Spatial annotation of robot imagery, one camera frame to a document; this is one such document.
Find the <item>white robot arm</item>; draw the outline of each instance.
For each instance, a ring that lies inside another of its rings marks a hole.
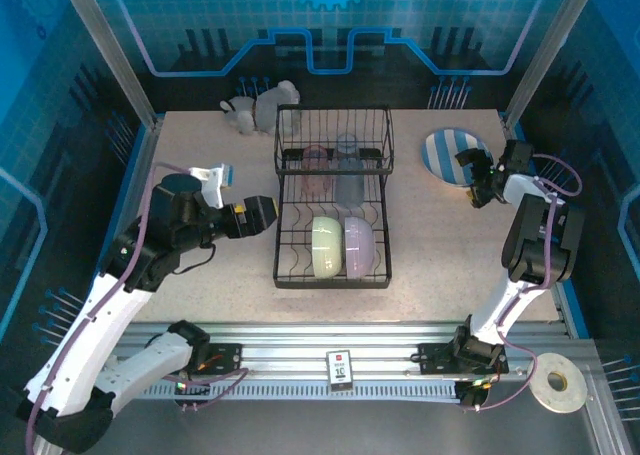
[[[220,189],[231,184],[232,173],[225,165],[192,168],[165,176],[153,188],[147,218],[113,241],[80,314],[47,363],[22,392],[0,387],[0,401],[28,422],[29,433],[35,427],[50,443],[82,453],[140,391],[170,373],[193,373],[206,361],[209,336],[181,321],[123,363],[106,364],[136,313],[179,267],[182,253],[213,250],[222,237],[258,235],[276,220],[269,197],[246,198],[244,206],[223,204]]]
[[[506,203],[519,208],[525,195],[538,197],[549,206],[553,198],[556,198],[557,207],[564,205],[564,201],[557,198],[557,194],[542,190],[536,178],[522,174],[510,175],[503,191]],[[541,235],[544,235],[545,229],[543,225],[540,226]],[[537,286],[538,284],[527,280],[512,280],[509,270],[505,268],[485,304],[471,316],[471,334],[482,342],[491,345],[501,344],[498,330],[506,337],[527,306],[547,290],[538,289]]]
[[[461,165],[472,165],[469,194],[475,208],[495,198],[516,207],[517,213],[503,247],[498,285],[449,344],[419,345],[412,361],[420,364],[421,373],[507,373],[504,340],[509,329],[533,300],[571,275],[584,213],[550,191],[544,179],[528,174],[533,156],[531,145],[515,140],[507,142],[496,167],[483,150],[457,155]]]

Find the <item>white tape roll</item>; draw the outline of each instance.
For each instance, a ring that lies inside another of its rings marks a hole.
[[[582,372],[571,360],[557,353],[543,353],[538,357],[538,369],[529,388],[543,407],[555,413],[575,412],[587,401],[587,383]]]

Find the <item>cup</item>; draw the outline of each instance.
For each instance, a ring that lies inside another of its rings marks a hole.
[[[358,158],[342,158],[338,162],[339,170],[362,170],[364,164]],[[336,177],[335,188],[336,202],[353,210],[364,203],[364,175],[344,175]]]
[[[327,150],[321,145],[309,145],[302,152],[302,169],[309,171],[329,170]],[[302,176],[302,191],[308,197],[322,197],[331,188],[329,175]]]
[[[356,157],[358,158],[358,139],[351,133],[338,135],[336,140],[336,151],[338,158]]]

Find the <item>black wire dish rack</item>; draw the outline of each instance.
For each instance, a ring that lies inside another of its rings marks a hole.
[[[339,163],[342,154],[338,141],[345,134],[356,140],[354,153],[358,163],[355,165]],[[318,146],[323,163],[308,163],[305,149]],[[273,268],[276,287],[387,288],[391,281],[391,249],[385,186],[393,171],[393,123],[389,108],[281,105],[276,121],[274,159],[280,182]],[[362,177],[362,204],[345,208],[336,199],[336,180],[345,175]],[[325,189],[310,193],[310,178],[320,179]],[[338,220],[343,228],[345,218],[351,216],[371,225],[375,256],[370,273],[359,279],[348,279],[343,266],[333,278],[314,276],[311,238],[313,219],[318,216]]]

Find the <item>sticker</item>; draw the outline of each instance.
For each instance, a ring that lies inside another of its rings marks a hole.
[[[349,350],[327,353],[327,370],[331,391],[352,390],[353,374]]]

